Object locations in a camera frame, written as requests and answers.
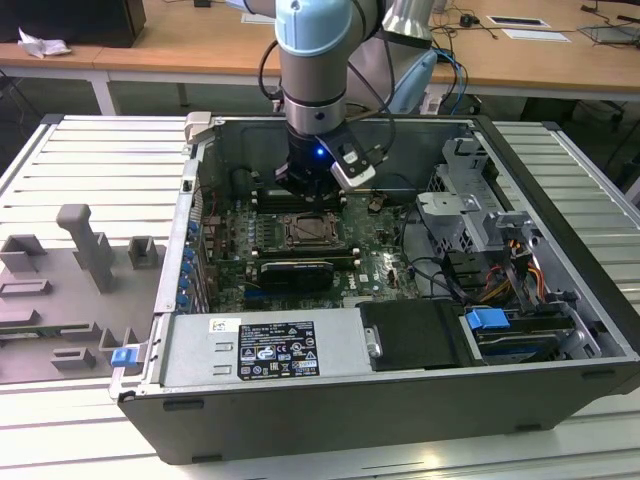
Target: white paper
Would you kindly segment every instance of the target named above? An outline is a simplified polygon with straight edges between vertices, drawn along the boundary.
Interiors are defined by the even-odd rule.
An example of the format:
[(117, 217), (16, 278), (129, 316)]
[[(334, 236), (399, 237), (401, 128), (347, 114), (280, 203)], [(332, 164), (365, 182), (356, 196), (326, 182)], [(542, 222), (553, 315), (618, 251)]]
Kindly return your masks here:
[(242, 23), (256, 23), (258, 25), (273, 25), (275, 20), (264, 15), (255, 15), (251, 13), (242, 14)]
[(43, 40), (41, 38), (32, 37), (18, 29), (20, 32), (20, 45), (29, 55), (43, 59), (45, 55), (64, 55), (71, 53), (67, 44), (63, 40)]
[(570, 42), (567, 37), (561, 33), (545, 32), (541, 30), (514, 30), (511, 28), (503, 28), (502, 31), (514, 40), (541, 40), (544, 42)]

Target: blue drive latch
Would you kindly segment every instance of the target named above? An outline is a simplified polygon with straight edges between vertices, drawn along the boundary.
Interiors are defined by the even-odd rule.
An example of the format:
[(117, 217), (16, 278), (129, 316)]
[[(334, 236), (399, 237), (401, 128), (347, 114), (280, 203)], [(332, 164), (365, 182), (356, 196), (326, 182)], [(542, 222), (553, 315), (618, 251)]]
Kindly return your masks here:
[(475, 308), (465, 315), (471, 330), (478, 328), (509, 328), (509, 319), (501, 308)]

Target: cpu socket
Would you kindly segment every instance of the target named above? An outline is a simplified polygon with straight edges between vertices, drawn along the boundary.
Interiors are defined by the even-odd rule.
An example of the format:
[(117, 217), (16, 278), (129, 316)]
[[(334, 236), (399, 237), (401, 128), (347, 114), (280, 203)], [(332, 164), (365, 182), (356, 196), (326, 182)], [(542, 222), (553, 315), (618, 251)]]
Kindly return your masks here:
[(327, 247), (339, 242), (336, 217), (331, 214), (289, 215), (284, 218), (285, 239), (291, 249)]

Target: motherboard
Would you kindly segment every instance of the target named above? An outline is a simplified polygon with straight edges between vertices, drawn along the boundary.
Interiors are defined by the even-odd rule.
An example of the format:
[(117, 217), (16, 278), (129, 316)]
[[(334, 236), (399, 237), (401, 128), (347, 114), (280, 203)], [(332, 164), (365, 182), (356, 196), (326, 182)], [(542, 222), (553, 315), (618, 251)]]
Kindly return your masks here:
[(418, 298), (400, 249), (403, 207), (387, 206), (382, 195), (343, 198), (339, 209), (320, 213), (261, 211), (255, 201), (214, 204), (203, 222), (211, 311)]

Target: black box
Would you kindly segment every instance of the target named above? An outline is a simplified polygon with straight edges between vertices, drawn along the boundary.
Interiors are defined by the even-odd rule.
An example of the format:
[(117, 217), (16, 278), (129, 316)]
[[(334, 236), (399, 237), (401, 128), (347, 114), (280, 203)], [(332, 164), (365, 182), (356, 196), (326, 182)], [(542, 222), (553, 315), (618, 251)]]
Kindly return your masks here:
[(0, 42), (22, 31), (70, 45), (130, 47), (146, 22), (142, 0), (0, 0)]

